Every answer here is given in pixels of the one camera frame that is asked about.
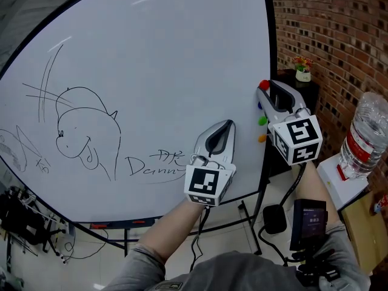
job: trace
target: gray sleeve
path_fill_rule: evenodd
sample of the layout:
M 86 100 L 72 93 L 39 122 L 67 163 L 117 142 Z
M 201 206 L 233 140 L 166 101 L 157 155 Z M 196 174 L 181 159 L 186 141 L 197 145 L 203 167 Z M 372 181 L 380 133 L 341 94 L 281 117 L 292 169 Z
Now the gray sleeve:
M 164 281 L 166 270 L 160 257 L 141 244 L 137 244 L 125 258 L 121 273 L 103 290 L 146 290 Z
M 331 284 L 338 290 L 369 290 L 370 279 L 358 266 L 345 225 L 341 221 L 338 221 L 330 226 L 326 230 L 326 233 L 329 235 L 329 238 L 316 255 L 334 249 L 335 252 L 328 258 L 328 261 L 338 269 L 341 278 L 333 281 Z M 328 290 L 327 287 L 328 284 L 324 281 L 319 282 L 319 288 L 321 290 Z

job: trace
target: potted plant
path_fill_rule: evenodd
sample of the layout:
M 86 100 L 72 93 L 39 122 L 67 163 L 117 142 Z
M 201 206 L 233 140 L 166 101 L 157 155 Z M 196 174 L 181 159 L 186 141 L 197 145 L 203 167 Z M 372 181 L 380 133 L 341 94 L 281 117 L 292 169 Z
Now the potted plant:
M 296 79 L 301 82 L 310 82 L 311 81 L 311 73 L 310 68 L 313 64 L 311 59 L 297 56 L 294 57 L 293 62 L 295 64 L 296 69 Z

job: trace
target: red magnet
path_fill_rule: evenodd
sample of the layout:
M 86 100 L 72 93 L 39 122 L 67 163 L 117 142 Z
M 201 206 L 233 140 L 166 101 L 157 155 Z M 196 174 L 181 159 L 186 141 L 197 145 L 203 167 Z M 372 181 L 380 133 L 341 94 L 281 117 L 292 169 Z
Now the red magnet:
M 259 84 L 259 87 L 263 90 L 269 89 L 269 81 L 268 80 L 262 80 Z

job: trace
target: bottle label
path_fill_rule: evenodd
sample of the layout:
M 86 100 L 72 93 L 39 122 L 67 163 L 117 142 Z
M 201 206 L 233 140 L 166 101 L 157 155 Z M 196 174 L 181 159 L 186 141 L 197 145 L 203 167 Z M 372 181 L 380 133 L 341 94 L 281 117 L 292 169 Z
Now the bottle label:
M 367 162 L 370 154 L 373 152 L 373 147 L 368 145 L 356 132 L 353 123 L 346 136 L 347 144 L 352 153 L 362 162 Z

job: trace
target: water bottle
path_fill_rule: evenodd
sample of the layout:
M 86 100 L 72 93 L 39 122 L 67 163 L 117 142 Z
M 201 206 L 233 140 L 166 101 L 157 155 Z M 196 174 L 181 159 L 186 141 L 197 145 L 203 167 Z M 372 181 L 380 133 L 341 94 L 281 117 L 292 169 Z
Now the water bottle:
M 346 178 L 367 176 L 388 146 L 388 102 L 364 93 L 341 147 L 339 166 Z

